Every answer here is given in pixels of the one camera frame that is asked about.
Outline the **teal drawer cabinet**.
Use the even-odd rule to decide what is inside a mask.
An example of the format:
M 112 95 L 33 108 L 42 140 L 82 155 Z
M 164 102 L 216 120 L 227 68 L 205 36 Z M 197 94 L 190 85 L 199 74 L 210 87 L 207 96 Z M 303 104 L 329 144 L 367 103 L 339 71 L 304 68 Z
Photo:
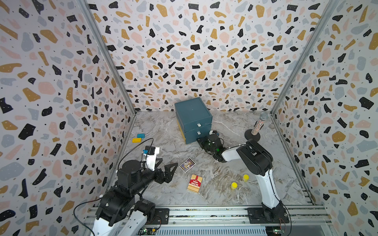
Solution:
M 209 135 L 213 116 L 200 97 L 177 102 L 174 107 L 185 144 Z

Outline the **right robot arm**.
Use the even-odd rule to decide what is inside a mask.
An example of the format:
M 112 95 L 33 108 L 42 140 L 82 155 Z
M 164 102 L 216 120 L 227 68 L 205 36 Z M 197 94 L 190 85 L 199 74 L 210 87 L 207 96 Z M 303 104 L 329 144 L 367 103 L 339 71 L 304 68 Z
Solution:
M 273 156 L 251 138 L 234 147 L 224 147 L 221 138 L 217 134 L 197 138 L 200 147 L 221 163 L 233 160 L 242 160 L 248 170 L 257 178 L 262 196 L 262 217 L 266 222 L 283 220 L 285 207 L 280 200 L 273 180 Z

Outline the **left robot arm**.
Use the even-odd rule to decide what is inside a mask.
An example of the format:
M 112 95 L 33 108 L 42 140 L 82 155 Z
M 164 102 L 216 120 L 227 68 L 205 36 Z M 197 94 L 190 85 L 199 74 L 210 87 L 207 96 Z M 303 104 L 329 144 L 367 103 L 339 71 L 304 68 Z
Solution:
M 137 236 L 140 230 L 156 218 L 156 205 L 142 197 L 148 185 L 172 181 L 178 163 L 155 170 L 142 161 L 129 160 L 117 172 L 117 181 L 100 198 L 92 229 L 95 236 Z

